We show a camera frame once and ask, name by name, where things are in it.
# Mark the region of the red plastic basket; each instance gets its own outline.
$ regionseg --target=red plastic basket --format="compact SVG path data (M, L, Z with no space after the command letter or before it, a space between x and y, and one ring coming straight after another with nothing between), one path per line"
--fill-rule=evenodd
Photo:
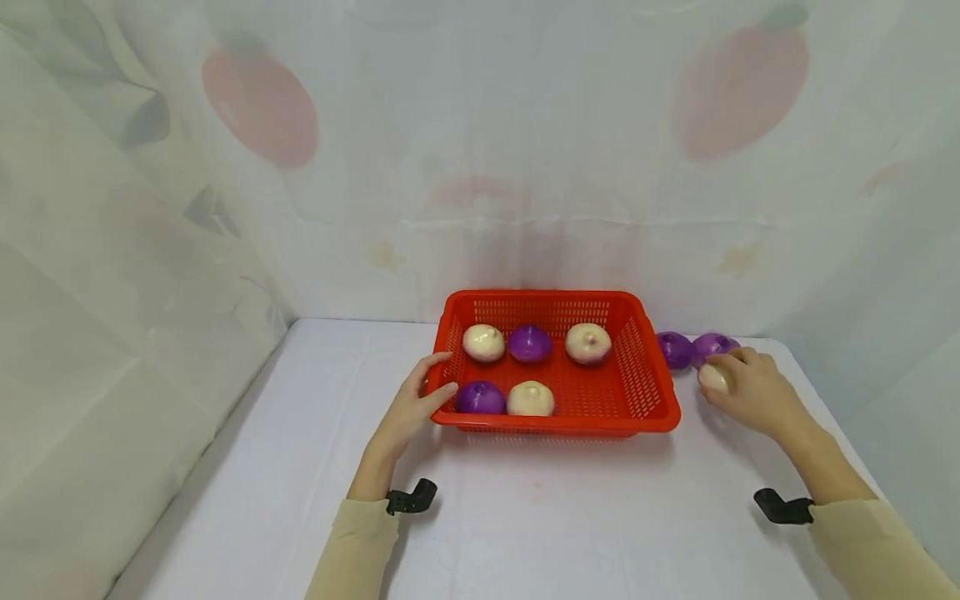
M463 349L464 331L490 324L505 336L534 324L553 340L550 357L538 364L517 362L510 353L492 364L478 363ZM577 323L596 323L610 333L613 350L598 367L574 363L564 348L566 332ZM641 432L665 433L680 423L680 404L657 336L635 296L626 292L569 290L464 290L446 300L434 351L453 358L427 375L427 393L456 381L492 381L504 395L516 384L536 379L553 391L551 417L458 413L451 400L433 421L464 431L628 438Z

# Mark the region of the white table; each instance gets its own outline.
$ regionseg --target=white table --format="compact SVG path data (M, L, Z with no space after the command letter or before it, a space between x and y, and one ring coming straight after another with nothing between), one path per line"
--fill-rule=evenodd
M230 417L109 600L300 600L361 451L436 326L302 320ZM872 484L823 401L773 340L807 407ZM675 380L671 435L617 442L503 438L431 426L398 466L440 491L407 516L391 598L844 597L802 527L753 493L804 488L769 441Z

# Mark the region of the white onion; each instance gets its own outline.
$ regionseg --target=white onion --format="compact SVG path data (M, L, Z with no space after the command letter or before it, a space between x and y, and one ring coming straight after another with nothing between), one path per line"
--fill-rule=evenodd
M507 414L549 417L554 409L553 392L539 381L524 381L510 391Z
M491 363L503 356L506 347L503 334L492 325L476 324L464 331L464 350L473 360Z
M727 378L723 376L719 369L712 365L704 365L700 368L700 372L697 373L697 381L700 382L700 385L707 388L708 390L713 390L714 392L719 392L720 394L729 394L730 386L727 385Z
M580 323L566 332L566 353L581 365L594 365L607 357L610 334L598 324Z

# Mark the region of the onion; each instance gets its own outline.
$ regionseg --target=onion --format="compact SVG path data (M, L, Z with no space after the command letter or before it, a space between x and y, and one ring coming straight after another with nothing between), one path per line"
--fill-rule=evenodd
M546 331L535 325L524 325L510 334L507 349L521 363L538 363L550 355L553 342Z
M566 332L566 354L581 365L596 365L610 353L610 334L598 324L580 323Z
M506 344L503 334L494 326L476 324L464 331L464 351L481 363L491 363L503 356Z
M740 348L740 345L734 338L722 333L705 333L693 341L693 347L697 351L693 362L699 367L707 362L711 354L726 354L734 348Z
M470 381L457 394L458 413L502 415L507 409L503 392L490 381Z
M553 392L539 381L514 386L507 400L507 413L524 417L549 417L554 409Z
M701 367L700 372L697 373L697 381L701 386L714 392L719 392L724 395L730 393L727 378L713 365L704 365Z
M660 351L663 352L668 369L686 369L693 364L697 350L694 349L693 342L682 333L661 331L657 334L657 341L660 343Z

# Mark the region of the basket rim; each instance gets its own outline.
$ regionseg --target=basket rim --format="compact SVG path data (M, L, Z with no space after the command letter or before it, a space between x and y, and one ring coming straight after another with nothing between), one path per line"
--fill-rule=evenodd
M446 299L444 313L437 325L434 352L443 351L453 319L454 305L465 297L484 299L556 298L558 300L625 300L640 320L640 336L648 348L657 348L657 334L643 310L639 298L622 290L516 290L516 289L467 289L454 292ZM610 417L522 417L516 415L482 415L476 413L445 412L438 409L431 420L438 425L456 427L489 428L490 430L538 429L541 431L570 431L574 429L607 430L618 433L667 433L675 429L682 417L680 402L674 392L673 376L660 352L648 352L654 381L660 397L666 404L666 415L659 419L621 419ZM444 365L436 365L427 373L425 392L431 394L440 387Z

